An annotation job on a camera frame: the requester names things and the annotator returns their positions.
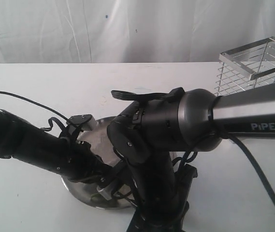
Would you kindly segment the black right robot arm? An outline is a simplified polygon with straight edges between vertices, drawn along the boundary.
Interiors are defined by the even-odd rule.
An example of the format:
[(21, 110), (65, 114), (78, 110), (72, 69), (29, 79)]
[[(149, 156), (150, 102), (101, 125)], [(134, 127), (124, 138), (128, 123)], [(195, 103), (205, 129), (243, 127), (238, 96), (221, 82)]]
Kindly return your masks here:
[(275, 192), (241, 138), (275, 139), (275, 83), (216, 96), (205, 89), (169, 93), (111, 92), (130, 105), (107, 127), (114, 149), (131, 174), (136, 210), (130, 232), (180, 232), (197, 169), (198, 152), (223, 139), (244, 152), (275, 206)]

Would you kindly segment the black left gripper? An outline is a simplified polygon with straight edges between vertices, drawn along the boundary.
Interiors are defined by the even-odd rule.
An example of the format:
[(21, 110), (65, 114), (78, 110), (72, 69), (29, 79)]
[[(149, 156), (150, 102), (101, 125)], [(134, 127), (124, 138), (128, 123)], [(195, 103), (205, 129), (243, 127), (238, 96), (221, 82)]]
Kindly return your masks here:
[(108, 174), (108, 165), (91, 151), (88, 142), (72, 143), (64, 154), (56, 173), (73, 183), (96, 183)]

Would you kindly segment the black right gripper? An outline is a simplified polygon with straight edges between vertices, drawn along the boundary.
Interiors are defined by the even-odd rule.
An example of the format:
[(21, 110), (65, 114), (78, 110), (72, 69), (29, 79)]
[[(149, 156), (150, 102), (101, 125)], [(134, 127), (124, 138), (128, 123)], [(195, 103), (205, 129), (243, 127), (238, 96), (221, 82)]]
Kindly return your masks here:
[(189, 164), (175, 173), (180, 180), (176, 195), (169, 199), (154, 201), (154, 206), (138, 206), (127, 228), (128, 232), (182, 232), (183, 220), (189, 210), (188, 194), (192, 180), (198, 176), (196, 167)]

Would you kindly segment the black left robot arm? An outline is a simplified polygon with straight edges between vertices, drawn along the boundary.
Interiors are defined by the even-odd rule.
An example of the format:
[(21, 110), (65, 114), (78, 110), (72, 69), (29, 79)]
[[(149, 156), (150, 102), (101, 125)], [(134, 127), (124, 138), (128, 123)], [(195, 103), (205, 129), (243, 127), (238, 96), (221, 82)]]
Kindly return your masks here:
[(48, 128), (38, 128), (5, 110), (0, 110), (0, 159), (28, 163), (64, 176), (72, 182), (94, 183), (111, 166), (91, 151), (87, 142), (77, 142), (77, 131), (55, 117)]

